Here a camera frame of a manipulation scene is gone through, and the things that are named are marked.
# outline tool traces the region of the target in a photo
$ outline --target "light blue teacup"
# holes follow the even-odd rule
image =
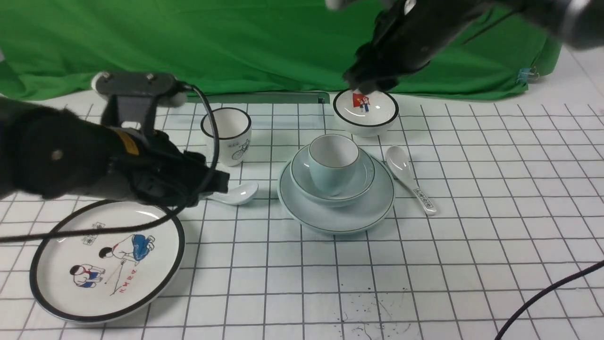
[[[361,152],[349,138],[326,134],[310,143],[308,154],[310,176],[316,188],[335,196],[350,183]]]

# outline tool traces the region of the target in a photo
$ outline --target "binder clip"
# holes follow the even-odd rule
[[[534,82],[539,79],[539,73],[537,72],[537,68],[522,68],[518,73],[518,78],[516,83],[524,83],[527,84],[529,82]]]

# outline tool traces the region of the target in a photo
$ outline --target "yellow label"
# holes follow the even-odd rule
[[[132,140],[132,138],[125,133],[124,131],[114,130],[118,136],[120,136],[121,141],[124,143],[124,147],[126,148],[126,152],[131,155],[138,156],[138,147],[137,144]]]

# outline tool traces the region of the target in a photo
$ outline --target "tableware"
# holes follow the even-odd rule
[[[136,226],[167,212],[104,200],[71,214],[53,232]],[[184,249],[185,235],[176,217],[134,234],[43,240],[31,264],[31,291],[42,308],[64,320],[113,321],[146,306],[167,287]]]
[[[426,215],[435,215],[437,213],[436,207],[413,179],[413,173],[411,172],[409,156],[407,156],[407,153],[398,146],[391,146],[386,151],[386,162],[394,176],[417,197],[423,210],[426,212]]]
[[[294,185],[306,198],[325,206],[341,207],[354,203],[367,193],[375,178],[375,166],[365,151],[361,150],[359,165],[350,183],[338,195],[329,196],[315,186],[310,176],[308,148],[308,145],[301,148],[289,167]]]
[[[218,161],[226,166],[235,166],[243,161],[252,138],[252,119],[238,108],[219,108],[213,111],[218,127],[220,150]],[[212,155],[214,139],[210,120],[204,116],[201,131],[205,135],[208,155]]]
[[[350,138],[339,134],[315,138],[308,147],[308,164],[317,189],[329,196],[342,192],[355,175],[360,155]]]
[[[232,206],[238,206],[254,199],[254,196],[257,192],[258,183],[247,182],[240,186],[236,186],[235,188],[229,189],[228,193],[226,194],[215,192],[208,196],[208,199]]]
[[[355,136],[374,137],[388,131],[399,116],[399,105],[388,93],[338,93],[333,101],[337,125]]]
[[[377,226],[394,203],[394,180],[386,167],[371,158],[376,169],[369,191],[354,204],[330,208],[310,201],[294,184],[288,162],[279,175],[277,195],[285,211],[299,223],[325,234],[354,234]]]

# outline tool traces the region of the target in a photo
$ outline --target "white spoon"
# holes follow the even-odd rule
[[[258,192],[258,183],[248,182],[240,186],[236,186],[228,191],[227,194],[221,194],[215,192],[208,196],[209,200],[217,201],[220,203],[238,206],[251,201],[256,193]]]
[[[400,182],[403,183],[403,185],[405,185],[413,192],[413,194],[415,194],[417,199],[420,201],[423,210],[426,212],[426,215],[435,215],[437,212],[436,207],[434,204],[432,204],[432,202],[430,202],[428,196],[422,192],[413,179],[413,173],[411,172],[409,156],[407,156],[407,153],[405,153],[405,151],[398,146],[392,146],[388,149],[388,151],[386,151],[386,162],[388,163],[388,167],[394,176],[396,176]]]

